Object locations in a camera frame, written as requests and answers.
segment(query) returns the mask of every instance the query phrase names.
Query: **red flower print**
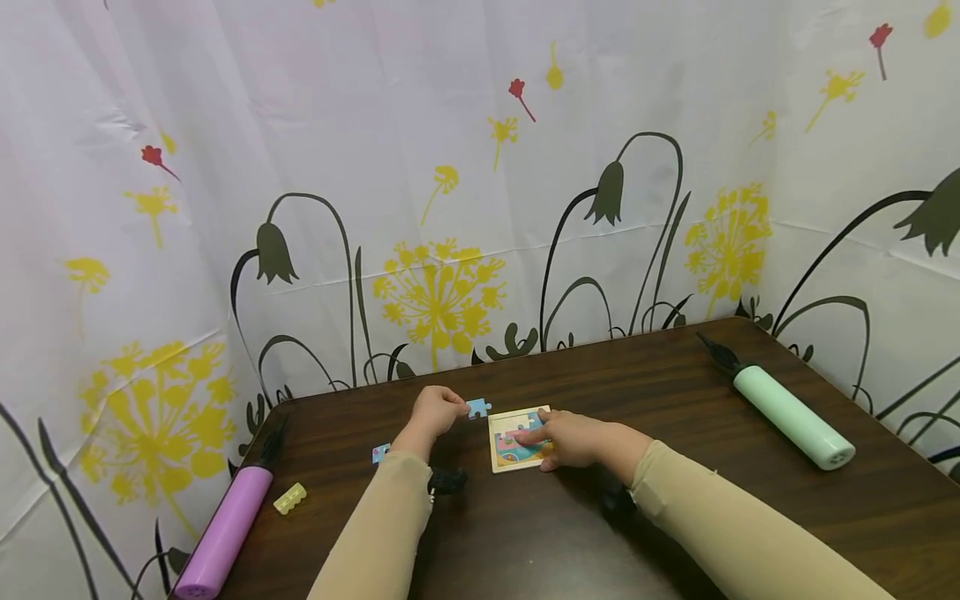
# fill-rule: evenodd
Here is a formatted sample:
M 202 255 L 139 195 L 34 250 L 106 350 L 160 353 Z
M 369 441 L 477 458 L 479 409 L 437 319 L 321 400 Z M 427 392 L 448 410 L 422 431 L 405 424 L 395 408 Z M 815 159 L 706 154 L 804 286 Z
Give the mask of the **red flower print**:
M 154 164 L 170 175 L 174 176 L 174 179 L 180 181 L 180 178 L 177 177 L 177 174 L 167 168 L 167 165 L 163 164 L 163 151 L 155 146 L 144 146 L 143 150 L 140 151 L 140 157 L 144 161 Z
M 870 43 L 874 44 L 876 48 L 876 57 L 880 61 L 880 78 L 885 82 L 887 81 L 887 69 L 883 66 L 883 47 L 884 42 L 887 41 L 887 37 L 894 32 L 894 28 L 890 27 L 890 23 L 884 23 L 876 28 L 874 34 L 870 36 Z
M 533 113 L 533 112 L 530 112 L 530 109 L 527 108 L 527 103 L 523 102 L 523 87 L 524 87 L 525 85 L 526 85 L 526 83 L 524 83 L 523 81 L 521 81 L 521 80 L 519 80 L 519 79 L 514 79 L 512 82 L 510 82 L 510 88 L 508 89 L 508 91 L 509 91 L 511 94 L 513 94 L 513 95 L 516 96 L 516 98 L 517 98 L 517 99 L 520 101 L 520 103 L 523 105 L 523 109 L 527 111 L 527 114 L 529 114 L 529 115 L 530 115 L 530 118 L 533 119 L 534 123 L 536 123 L 536 122 L 537 122 L 537 118 L 534 117 L 534 113 Z

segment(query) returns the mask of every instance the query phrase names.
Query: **child's hand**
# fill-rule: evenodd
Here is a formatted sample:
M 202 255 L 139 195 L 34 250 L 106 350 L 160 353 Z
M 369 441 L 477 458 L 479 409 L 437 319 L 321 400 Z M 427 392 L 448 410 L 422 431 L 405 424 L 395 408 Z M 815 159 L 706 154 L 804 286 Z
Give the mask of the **child's hand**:
M 457 396 L 450 388 L 428 385 L 417 396 L 414 412 L 410 416 L 407 427 L 437 439 L 450 430 L 457 418 L 465 417 L 469 408 L 464 399 Z
M 588 467 L 600 463 L 626 486 L 631 486 L 653 440 L 626 425 L 608 423 L 569 411 L 538 411 L 543 427 L 524 431 L 515 439 L 522 445 L 550 440 L 553 452 L 540 463 L 547 472 L 557 467 Z
M 414 402 L 414 412 L 407 426 L 396 436 L 390 451 L 413 452 L 427 462 L 437 438 L 449 431 L 453 422 L 465 417 L 469 410 L 464 399 L 450 388 L 440 385 L 423 388 Z

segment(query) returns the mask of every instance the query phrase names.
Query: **puzzle board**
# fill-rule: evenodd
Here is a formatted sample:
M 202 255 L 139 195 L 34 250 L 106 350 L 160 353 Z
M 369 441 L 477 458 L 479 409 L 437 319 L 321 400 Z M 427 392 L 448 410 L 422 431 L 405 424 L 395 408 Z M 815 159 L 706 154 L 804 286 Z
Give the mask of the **puzzle board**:
M 550 410 L 550 407 L 544 404 L 487 416 L 490 428 L 490 460 L 494 473 L 538 467 L 543 462 L 543 451 L 550 447 L 550 442 L 523 446 L 514 441 L 514 435 L 520 430 L 543 427 L 543 423 L 537 417 L 537 410 L 540 408 Z

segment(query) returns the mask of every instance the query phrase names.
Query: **white curtain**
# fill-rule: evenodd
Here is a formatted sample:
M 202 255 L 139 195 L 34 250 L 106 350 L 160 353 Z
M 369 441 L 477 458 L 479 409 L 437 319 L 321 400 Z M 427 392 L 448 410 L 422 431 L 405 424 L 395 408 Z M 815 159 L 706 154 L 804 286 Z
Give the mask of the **white curtain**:
M 162 597 L 291 396 L 734 313 L 960 478 L 952 5 L 3 3 L 0 580 Z

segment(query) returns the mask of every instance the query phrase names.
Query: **brown table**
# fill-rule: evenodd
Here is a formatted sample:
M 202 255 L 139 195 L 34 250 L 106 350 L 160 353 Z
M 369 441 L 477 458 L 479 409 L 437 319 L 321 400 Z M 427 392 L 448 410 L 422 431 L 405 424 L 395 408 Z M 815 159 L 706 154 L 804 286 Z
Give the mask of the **brown table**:
M 762 364 L 809 404 L 856 445 L 853 461 L 835 472 L 816 469 L 714 368 L 693 335 L 698 329 Z M 373 477 L 371 448 L 393 439 L 428 384 L 485 397 L 495 413 L 550 404 L 627 423 L 718 469 L 900 600 L 960 598 L 960 487 L 739 318 L 281 404 L 265 430 L 291 416 L 286 453 L 223 598 L 306 597 Z M 642 517 L 610 526 L 592 471 L 493 475 L 484 420 L 456 425 L 433 464 L 466 468 L 470 479 L 460 496 L 438 498 L 411 598 L 722 597 Z M 308 496 L 280 516 L 271 503 L 298 481 Z

